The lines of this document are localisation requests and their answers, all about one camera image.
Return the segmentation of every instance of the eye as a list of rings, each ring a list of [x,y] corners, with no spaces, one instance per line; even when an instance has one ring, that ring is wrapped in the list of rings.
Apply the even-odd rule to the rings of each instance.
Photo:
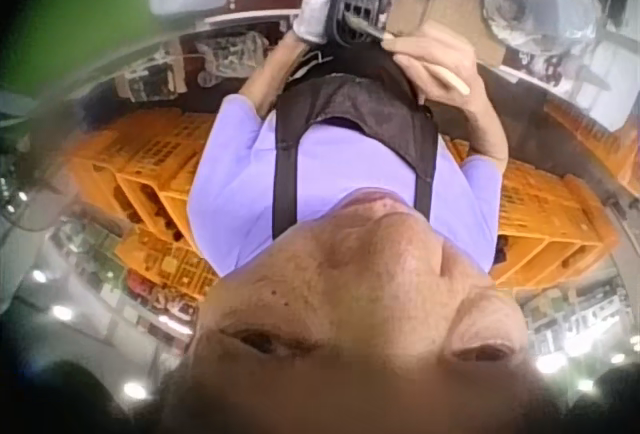
[[[317,346],[300,339],[284,338],[263,330],[224,333],[265,356],[298,357],[309,354]]]
[[[505,345],[485,344],[454,353],[462,362],[501,362],[513,355],[513,349]]]
[[[274,339],[265,332],[248,332],[239,336],[238,340],[262,354],[273,354],[277,347]]]

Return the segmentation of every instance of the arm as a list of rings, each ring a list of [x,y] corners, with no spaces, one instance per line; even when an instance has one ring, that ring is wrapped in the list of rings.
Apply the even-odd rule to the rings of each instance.
[[[330,4],[331,0],[303,0],[293,31],[284,36],[264,66],[253,73],[240,91],[251,101],[261,119],[267,116],[287,79],[309,50],[308,43],[326,42],[325,24]]]
[[[474,110],[464,111],[469,129],[469,153],[490,159],[500,173],[504,174],[509,161],[507,136],[498,114],[486,95],[485,99],[486,102]]]
[[[288,32],[242,87],[240,94],[249,99],[261,119],[269,114],[276,97],[308,50],[303,40],[293,31]]]
[[[507,138],[487,97],[469,41],[444,26],[427,22],[414,36],[385,40],[382,46],[395,54],[396,63],[427,99],[458,107],[464,112],[469,126],[470,152],[490,159],[500,173],[504,173],[509,160]],[[471,92],[463,95],[444,85],[425,63],[455,73]]]

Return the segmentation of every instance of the black apron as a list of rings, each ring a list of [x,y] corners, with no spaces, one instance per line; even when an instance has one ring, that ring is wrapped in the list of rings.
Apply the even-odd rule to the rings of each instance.
[[[379,46],[324,55],[332,59],[290,82],[276,101],[273,239],[297,223],[298,146],[317,123],[357,130],[400,156],[416,172],[415,208],[429,219],[438,149],[430,111],[418,106],[404,73]]]

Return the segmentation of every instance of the green wall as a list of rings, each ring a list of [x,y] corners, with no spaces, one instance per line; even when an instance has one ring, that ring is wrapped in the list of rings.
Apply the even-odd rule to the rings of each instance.
[[[148,0],[24,0],[4,46],[0,85],[37,97],[80,69],[160,32]]]

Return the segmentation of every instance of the stacked crates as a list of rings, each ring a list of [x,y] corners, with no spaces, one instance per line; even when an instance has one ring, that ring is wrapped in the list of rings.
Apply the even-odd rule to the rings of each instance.
[[[202,298],[217,278],[200,257],[187,200],[213,127],[210,114],[176,109],[133,113],[79,142],[69,166],[84,199],[136,229],[116,253],[153,282]],[[462,163],[469,144],[444,138]],[[506,261],[491,271],[502,288],[544,288],[582,275],[615,246],[617,234],[593,192],[510,160],[499,234]]]
[[[449,141],[464,161],[465,141]],[[564,180],[509,160],[504,174],[498,233],[507,238],[506,261],[491,277],[505,289],[541,289],[594,267],[617,242],[617,233],[593,192],[579,179]]]

